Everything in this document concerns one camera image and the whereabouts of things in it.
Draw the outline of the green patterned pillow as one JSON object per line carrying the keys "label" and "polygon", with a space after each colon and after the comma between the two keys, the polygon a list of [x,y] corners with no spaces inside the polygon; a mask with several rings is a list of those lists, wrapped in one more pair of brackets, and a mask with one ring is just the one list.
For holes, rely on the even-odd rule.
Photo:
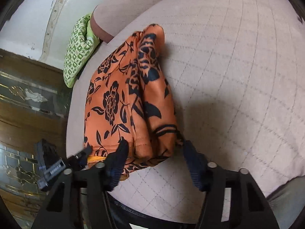
{"label": "green patterned pillow", "polygon": [[68,88],[74,86],[76,76],[100,42],[92,31],[91,16],[92,14],[87,14],[78,19],[68,42],[63,70],[64,82]]}

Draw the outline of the wooden glass wardrobe door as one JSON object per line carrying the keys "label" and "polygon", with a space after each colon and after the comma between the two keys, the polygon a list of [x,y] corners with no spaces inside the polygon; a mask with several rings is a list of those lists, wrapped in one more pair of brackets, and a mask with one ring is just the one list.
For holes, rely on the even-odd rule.
{"label": "wooden glass wardrobe door", "polygon": [[35,145],[45,139],[65,156],[70,99],[61,70],[1,50],[1,197],[21,228],[45,197]]}

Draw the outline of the orange black floral garment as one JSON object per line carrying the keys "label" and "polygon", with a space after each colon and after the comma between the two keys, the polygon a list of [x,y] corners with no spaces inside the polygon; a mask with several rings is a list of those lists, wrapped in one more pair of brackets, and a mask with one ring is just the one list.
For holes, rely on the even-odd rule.
{"label": "orange black floral garment", "polygon": [[164,42],[163,28],[151,24],[127,38],[92,75],[84,119],[84,145],[92,148],[89,166],[126,141],[121,178],[127,179],[182,145],[171,87],[158,61]]}

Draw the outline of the pink quilted mattress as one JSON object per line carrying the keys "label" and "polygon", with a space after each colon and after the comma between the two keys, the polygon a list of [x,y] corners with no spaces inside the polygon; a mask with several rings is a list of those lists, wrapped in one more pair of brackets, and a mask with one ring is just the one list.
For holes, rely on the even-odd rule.
{"label": "pink quilted mattress", "polygon": [[304,175],[304,24],[288,0],[161,0],[103,43],[73,88],[66,153],[83,146],[89,80],[134,31],[164,28],[162,70],[183,135],[246,168],[263,194]]}

